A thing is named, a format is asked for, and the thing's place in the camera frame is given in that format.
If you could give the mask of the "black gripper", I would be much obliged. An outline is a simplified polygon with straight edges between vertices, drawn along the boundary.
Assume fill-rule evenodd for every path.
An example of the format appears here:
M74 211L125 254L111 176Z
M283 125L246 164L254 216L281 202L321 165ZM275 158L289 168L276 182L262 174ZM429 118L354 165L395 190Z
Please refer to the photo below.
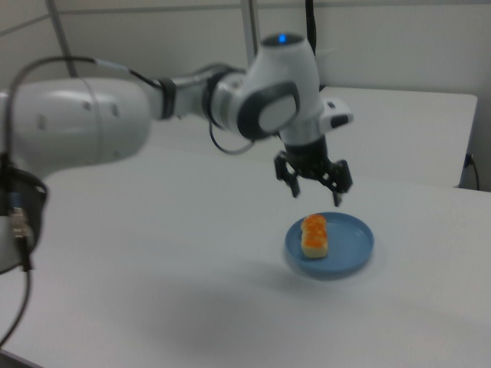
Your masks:
M342 196L353 184L348 162L329 160L324 137L304 145L285 144L285 152L278 153L274 164L276 179L290 188L294 198L300 194L296 173L307 179L320 179L320 183L331 191L335 207L341 205ZM295 172L288 170L288 164Z

